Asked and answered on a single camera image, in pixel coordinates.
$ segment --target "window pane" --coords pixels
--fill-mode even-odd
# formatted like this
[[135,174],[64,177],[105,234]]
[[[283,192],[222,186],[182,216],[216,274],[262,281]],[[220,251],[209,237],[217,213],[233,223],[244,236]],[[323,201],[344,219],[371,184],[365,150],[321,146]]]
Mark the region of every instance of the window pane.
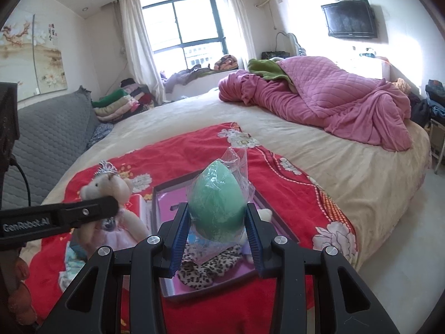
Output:
[[202,64],[206,68],[208,64],[213,69],[215,63],[224,56],[221,43],[209,43],[185,48],[188,68],[195,64]]
[[183,43],[218,37],[210,0],[174,3]]
[[153,51],[181,43],[174,18],[173,4],[149,7],[143,9],[142,13]]
[[165,71],[165,76],[170,78],[174,73],[187,69],[184,53],[181,48],[156,53],[154,62],[159,72]]

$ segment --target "tile floor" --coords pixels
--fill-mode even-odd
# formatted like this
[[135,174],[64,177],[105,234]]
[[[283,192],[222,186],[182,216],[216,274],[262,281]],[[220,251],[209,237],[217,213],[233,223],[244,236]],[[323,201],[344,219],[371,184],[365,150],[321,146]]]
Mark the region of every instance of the tile floor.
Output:
[[415,334],[445,288],[445,167],[425,182],[360,274],[400,334]]

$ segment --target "window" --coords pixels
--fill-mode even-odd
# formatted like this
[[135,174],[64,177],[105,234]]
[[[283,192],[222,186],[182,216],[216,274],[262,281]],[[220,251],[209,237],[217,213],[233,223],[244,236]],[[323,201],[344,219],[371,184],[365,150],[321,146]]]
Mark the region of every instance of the window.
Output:
[[170,0],[142,8],[159,71],[170,77],[227,54],[215,0]]

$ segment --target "green makeup sponge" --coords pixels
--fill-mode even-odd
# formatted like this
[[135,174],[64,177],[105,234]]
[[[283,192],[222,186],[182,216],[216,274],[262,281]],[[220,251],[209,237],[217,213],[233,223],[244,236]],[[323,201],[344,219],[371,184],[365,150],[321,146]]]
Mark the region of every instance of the green makeup sponge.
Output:
[[188,195],[196,231],[205,239],[231,242],[244,228],[246,199],[233,174],[220,161],[211,163]]

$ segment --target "clear plastic wrapper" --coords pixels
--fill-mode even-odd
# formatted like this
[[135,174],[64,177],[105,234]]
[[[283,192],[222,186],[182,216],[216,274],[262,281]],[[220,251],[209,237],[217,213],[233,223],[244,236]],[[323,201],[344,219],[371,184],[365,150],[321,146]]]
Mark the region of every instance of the clear plastic wrapper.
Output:
[[239,243],[246,205],[255,193],[248,179],[246,148],[229,147],[187,190],[191,216],[188,242],[194,262],[210,260]]

